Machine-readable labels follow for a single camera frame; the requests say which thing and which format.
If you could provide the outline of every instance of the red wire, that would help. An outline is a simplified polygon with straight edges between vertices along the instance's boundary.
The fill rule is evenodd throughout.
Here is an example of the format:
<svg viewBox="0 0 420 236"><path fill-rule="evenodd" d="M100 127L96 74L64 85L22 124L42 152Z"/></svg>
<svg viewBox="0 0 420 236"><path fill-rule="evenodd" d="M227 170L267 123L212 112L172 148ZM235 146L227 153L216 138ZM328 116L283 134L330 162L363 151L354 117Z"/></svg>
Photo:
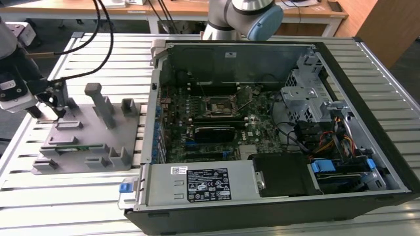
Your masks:
<svg viewBox="0 0 420 236"><path fill-rule="evenodd" d="M332 131L326 131L320 136L320 145L323 144L323 137L326 134L334 133Z"/></svg>

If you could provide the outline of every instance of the white label sticker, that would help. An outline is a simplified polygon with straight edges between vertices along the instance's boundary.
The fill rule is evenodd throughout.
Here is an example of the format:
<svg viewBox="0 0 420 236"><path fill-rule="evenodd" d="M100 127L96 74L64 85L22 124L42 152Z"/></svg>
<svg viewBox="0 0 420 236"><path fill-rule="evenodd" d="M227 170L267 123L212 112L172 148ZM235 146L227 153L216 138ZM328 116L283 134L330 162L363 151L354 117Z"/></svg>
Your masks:
<svg viewBox="0 0 420 236"><path fill-rule="evenodd" d="M138 14L144 14L146 11L127 11L127 13L138 13Z"/></svg>
<svg viewBox="0 0 420 236"><path fill-rule="evenodd" d="M171 175L187 174L188 166L171 166Z"/></svg>
<svg viewBox="0 0 420 236"><path fill-rule="evenodd" d="M226 58L235 58L236 57L236 53L226 53L224 57Z"/></svg>
<svg viewBox="0 0 420 236"><path fill-rule="evenodd" d="M231 191L220 191L219 193L220 193L222 196L224 196L224 195L230 195Z"/></svg>

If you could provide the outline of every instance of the power supply label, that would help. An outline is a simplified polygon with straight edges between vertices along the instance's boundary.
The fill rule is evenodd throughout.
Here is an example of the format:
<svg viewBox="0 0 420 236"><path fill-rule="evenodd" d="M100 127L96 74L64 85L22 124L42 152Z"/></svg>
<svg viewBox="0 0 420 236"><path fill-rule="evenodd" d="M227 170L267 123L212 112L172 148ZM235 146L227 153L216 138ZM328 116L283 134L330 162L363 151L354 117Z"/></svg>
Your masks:
<svg viewBox="0 0 420 236"><path fill-rule="evenodd" d="M231 200L228 169L188 170L187 199L191 203Z"/></svg>

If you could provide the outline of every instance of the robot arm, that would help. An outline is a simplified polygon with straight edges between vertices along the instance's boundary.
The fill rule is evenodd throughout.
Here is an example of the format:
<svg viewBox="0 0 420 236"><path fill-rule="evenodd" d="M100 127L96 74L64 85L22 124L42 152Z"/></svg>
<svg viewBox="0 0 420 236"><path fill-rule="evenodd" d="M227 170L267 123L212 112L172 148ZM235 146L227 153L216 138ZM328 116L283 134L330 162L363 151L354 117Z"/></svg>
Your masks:
<svg viewBox="0 0 420 236"><path fill-rule="evenodd" d="M2 17L0 42L0 108L12 113L26 110L34 118L40 118L36 104L43 102L63 117L66 85L50 84L43 77Z"/></svg>
<svg viewBox="0 0 420 236"><path fill-rule="evenodd" d="M204 40L270 39L279 29L283 9L274 0L211 0Z"/></svg>

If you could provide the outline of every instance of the black cable bundle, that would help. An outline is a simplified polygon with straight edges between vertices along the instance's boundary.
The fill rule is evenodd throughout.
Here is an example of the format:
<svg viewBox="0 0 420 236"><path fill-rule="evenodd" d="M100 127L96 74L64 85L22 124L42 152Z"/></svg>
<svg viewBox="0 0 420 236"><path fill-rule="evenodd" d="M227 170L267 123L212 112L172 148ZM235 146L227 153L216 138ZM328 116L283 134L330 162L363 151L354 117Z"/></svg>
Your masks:
<svg viewBox="0 0 420 236"><path fill-rule="evenodd" d="M62 77L60 79L58 80L54 80L51 81L52 83L59 83L59 82L64 82L70 79L74 79L74 78L79 78L79 77L83 77L83 76L87 76L87 75L91 75L94 73L96 73L106 65L106 63L108 62L108 59L110 59L110 56L112 54L112 49L114 49L114 26L112 26L112 22L111 22L111 19L110 19L110 14L108 14L108 11L107 11L107 8L106 8L106 5L103 3L102 0L94 0L94 3L95 3L95 8L96 8L96 14L98 14L98 25L96 25L96 30L90 38L90 40L79 47L76 47L75 49L72 50L68 50L66 52L62 52L62 53L58 53L58 55L64 55L64 54L68 54L71 52L75 52L76 50L79 50L80 48L83 48L95 38L96 34L98 34L98 31L99 31L99 25L100 25L100 11L99 11L99 6L98 6L98 2L100 4L100 7L103 8L103 11L104 11L104 14L106 14L106 19L107 19L107 22L110 24L110 36L111 36L111 43L110 43L110 49L108 49L108 53L107 53L107 56L102 62L102 64L98 66L96 69L94 69L92 71L90 72L86 72L86 73L80 73L78 75L72 75L72 76L64 76Z"/></svg>
<svg viewBox="0 0 420 236"><path fill-rule="evenodd" d="M160 5L160 8L163 9L163 12L164 12L164 15L166 15L166 19L167 19L167 22L170 22L170 24L163 22L163 19L162 19L160 15L158 14L158 11L156 11L156 9L155 9L155 7L152 5L151 0L147 0L147 1L151 4L152 10L155 12L155 15L158 16L158 19L159 19L160 24L163 25L163 27L168 29L170 33L179 33L179 30L176 28L175 21L172 19L172 16L171 16L171 13L168 11L168 8L167 8L164 0L158 0L158 3Z"/></svg>

